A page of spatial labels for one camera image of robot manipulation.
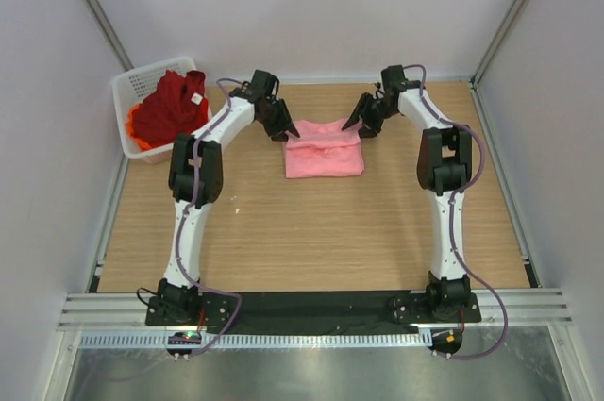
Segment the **pink t shirt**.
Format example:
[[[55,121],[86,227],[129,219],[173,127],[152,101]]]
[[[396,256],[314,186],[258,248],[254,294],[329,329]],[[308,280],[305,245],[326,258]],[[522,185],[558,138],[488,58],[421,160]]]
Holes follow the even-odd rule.
[[[364,161],[356,126],[343,130],[345,119],[331,123],[297,120],[299,136],[283,144],[285,177],[348,177],[361,175]]]

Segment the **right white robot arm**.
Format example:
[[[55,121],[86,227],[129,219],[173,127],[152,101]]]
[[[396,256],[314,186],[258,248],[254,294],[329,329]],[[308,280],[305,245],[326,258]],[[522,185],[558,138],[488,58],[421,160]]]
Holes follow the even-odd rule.
[[[400,114],[421,132],[416,176],[428,193],[434,240],[422,303],[435,321],[460,321],[471,297],[469,275],[461,264],[461,212],[463,189],[472,180],[472,135],[431,101],[424,79],[408,79],[402,65],[388,66],[380,75],[376,91],[360,97],[342,129],[353,127],[360,138],[373,138],[386,119]]]

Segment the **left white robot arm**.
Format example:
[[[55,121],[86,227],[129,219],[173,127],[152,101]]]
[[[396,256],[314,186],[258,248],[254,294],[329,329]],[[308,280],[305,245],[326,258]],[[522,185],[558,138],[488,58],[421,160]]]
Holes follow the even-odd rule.
[[[249,81],[226,94],[226,102],[209,122],[173,145],[169,189],[175,204],[175,231],[163,278],[149,299],[149,326],[187,326],[202,312],[201,249],[213,204],[224,185],[223,150],[245,128],[257,122],[274,142],[298,136],[279,79],[257,70]]]

